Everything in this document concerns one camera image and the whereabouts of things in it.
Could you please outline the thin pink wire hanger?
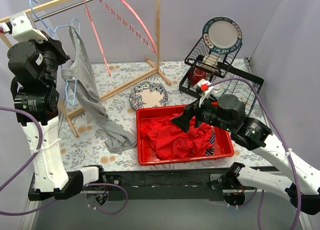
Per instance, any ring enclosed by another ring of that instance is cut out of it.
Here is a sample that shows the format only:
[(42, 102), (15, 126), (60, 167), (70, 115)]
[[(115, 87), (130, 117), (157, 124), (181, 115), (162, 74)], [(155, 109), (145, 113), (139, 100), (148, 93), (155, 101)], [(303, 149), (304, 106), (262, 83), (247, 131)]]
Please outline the thin pink wire hanger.
[(104, 50), (103, 50), (103, 47), (102, 47), (100, 38), (99, 38), (99, 36), (98, 36), (96, 27), (95, 27), (95, 25), (94, 25), (93, 19), (92, 19), (92, 17), (91, 17), (91, 14), (90, 14), (90, 11), (89, 11), (87, 2), (86, 2), (86, 0), (83, 0), (83, 1), (84, 1), (84, 6), (85, 6), (85, 11), (86, 11), (86, 13), (87, 13), (87, 17), (88, 17), (88, 19), (89, 19), (89, 21), (90, 21), (90, 24), (91, 24), (93, 33), (94, 33), (94, 35), (95, 35), (96, 41), (97, 41), (97, 43), (98, 43), (98, 46), (99, 46), (99, 49), (100, 49), (100, 52), (101, 52), (101, 56), (102, 56), (102, 58), (103, 58), (103, 61), (104, 61), (105, 66), (106, 66), (108, 75), (109, 75), (109, 77), (111, 77), (111, 72), (110, 72), (110, 69), (109, 69), (109, 66), (108, 66), (108, 62), (107, 62), (107, 59), (106, 59), (106, 57), (105, 57), (105, 53), (104, 53)]

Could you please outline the thick pink plastic hanger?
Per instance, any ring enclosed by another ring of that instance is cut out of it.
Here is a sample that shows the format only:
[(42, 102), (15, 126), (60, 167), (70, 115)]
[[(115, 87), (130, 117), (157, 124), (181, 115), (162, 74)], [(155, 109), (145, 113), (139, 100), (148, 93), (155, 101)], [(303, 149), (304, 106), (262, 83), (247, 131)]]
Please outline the thick pink plastic hanger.
[(135, 9), (126, 1), (126, 0), (118, 0), (125, 9), (133, 16), (133, 19), (139, 25), (136, 28), (133, 25), (133, 22), (124, 18), (116, 9), (106, 0), (99, 0), (99, 2), (103, 5), (103, 7), (110, 13), (116, 20), (118, 20), (126, 29), (128, 29), (136, 38), (140, 40), (148, 49), (150, 49), (154, 54), (157, 54), (156, 43), (151, 35), (149, 29), (135, 11)]

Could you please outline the red tank top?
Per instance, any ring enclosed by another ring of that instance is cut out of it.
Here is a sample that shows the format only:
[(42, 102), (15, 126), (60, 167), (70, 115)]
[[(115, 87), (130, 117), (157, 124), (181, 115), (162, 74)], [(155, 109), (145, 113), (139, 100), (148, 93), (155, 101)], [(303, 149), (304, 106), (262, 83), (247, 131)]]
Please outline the red tank top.
[(190, 129), (184, 133), (180, 128), (171, 123), (176, 117), (154, 118), (150, 123), (141, 128), (142, 134), (147, 137), (151, 147), (161, 160), (173, 158), (203, 156), (207, 148), (211, 146), (209, 138), (213, 127), (202, 123), (198, 128), (194, 127), (195, 119), (190, 121)]

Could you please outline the grey tank top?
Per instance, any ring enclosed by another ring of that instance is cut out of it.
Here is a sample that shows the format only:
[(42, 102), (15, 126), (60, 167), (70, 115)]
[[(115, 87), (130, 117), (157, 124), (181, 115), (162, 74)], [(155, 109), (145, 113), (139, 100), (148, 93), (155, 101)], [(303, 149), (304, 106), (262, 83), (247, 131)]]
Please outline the grey tank top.
[(102, 105), (98, 94), (94, 72), (83, 40), (73, 26), (69, 34), (75, 50), (75, 59), (69, 68), (61, 70), (61, 76), (72, 89), (77, 101), (104, 130), (107, 135), (105, 145), (111, 153), (122, 154), (137, 145), (136, 137), (113, 121)]

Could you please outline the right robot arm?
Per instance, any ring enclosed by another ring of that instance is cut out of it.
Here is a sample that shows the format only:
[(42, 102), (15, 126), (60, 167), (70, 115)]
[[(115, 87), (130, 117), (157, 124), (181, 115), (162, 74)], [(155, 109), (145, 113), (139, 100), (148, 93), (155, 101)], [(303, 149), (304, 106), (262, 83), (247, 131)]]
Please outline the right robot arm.
[(211, 185), (222, 189), (253, 187), (266, 190), (288, 200), (309, 215), (320, 212), (320, 172), (294, 152), (286, 152), (284, 144), (260, 120), (246, 115), (243, 102), (231, 94), (221, 96), (214, 105), (198, 99), (184, 108), (182, 115), (171, 120), (185, 133), (201, 123), (230, 132), (238, 145), (266, 159), (282, 172), (282, 176), (260, 172), (234, 162), (229, 170)]

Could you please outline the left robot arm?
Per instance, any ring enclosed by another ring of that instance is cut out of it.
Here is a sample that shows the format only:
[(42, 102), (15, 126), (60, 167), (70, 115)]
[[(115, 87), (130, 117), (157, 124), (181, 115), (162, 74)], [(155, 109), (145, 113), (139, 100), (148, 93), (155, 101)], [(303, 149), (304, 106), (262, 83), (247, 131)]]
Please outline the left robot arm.
[(66, 200), (88, 184), (95, 190), (103, 189), (107, 181), (102, 166), (67, 172), (62, 162), (56, 81), (58, 66), (70, 57), (61, 42), (51, 37), (22, 41), (8, 50), (7, 57), (14, 74), (10, 87), (14, 110), (33, 157), (34, 182), (28, 191), (29, 200)]

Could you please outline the blue wire hanger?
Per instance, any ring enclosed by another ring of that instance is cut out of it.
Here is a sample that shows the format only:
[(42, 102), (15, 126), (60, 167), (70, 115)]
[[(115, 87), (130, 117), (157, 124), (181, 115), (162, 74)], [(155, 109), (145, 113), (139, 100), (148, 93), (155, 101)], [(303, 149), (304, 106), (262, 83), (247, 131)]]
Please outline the blue wire hanger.
[[(64, 63), (62, 63), (62, 60), (64, 60), (65, 62), (68, 61), (70, 58), (67, 56), (67, 54), (65, 53), (65, 51), (63, 50), (62, 44), (60, 41), (58, 41), (57, 39), (55, 39), (54, 34), (56, 33), (58, 28), (64, 28), (64, 27), (71, 27), (70, 24), (67, 25), (59, 25), (57, 26), (54, 30), (51, 30), (49, 28), (49, 26), (36, 14), (34, 7), (32, 5), (32, 2), (38, 3), (36, 0), (29, 0), (29, 6), (30, 9), (33, 13), (33, 15), (45, 26), (45, 28), (48, 30), (49, 34), (50, 34), (50, 40), (49, 42), (51, 44), (53, 44), (54, 49), (58, 52), (58, 65), (63, 65)], [(69, 98), (69, 80), (67, 80), (66, 78), (63, 77), (63, 80), (65, 81), (65, 98), (66, 101), (69, 105), (74, 106), (75, 102), (76, 102), (76, 90), (77, 90), (77, 81), (78, 79), (75, 77), (72, 77), (71, 80), (74, 80), (74, 89), (73, 89), (73, 99), (71, 100)]]

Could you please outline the black white striped tank top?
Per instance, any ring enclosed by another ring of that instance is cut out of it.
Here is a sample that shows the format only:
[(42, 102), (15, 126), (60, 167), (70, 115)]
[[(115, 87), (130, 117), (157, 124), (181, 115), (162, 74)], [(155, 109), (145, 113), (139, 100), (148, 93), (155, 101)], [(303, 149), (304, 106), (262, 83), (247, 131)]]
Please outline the black white striped tank top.
[(215, 134), (214, 129), (212, 129), (211, 137), (208, 140), (208, 142), (211, 144), (211, 146), (206, 149), (205, 156), (211, 156), (211, 155), (214, 154), (214, 150), (215, 150), (214, 149), (214, 143), (215, 143), (215, 140), (216, 140), (216, 134)]

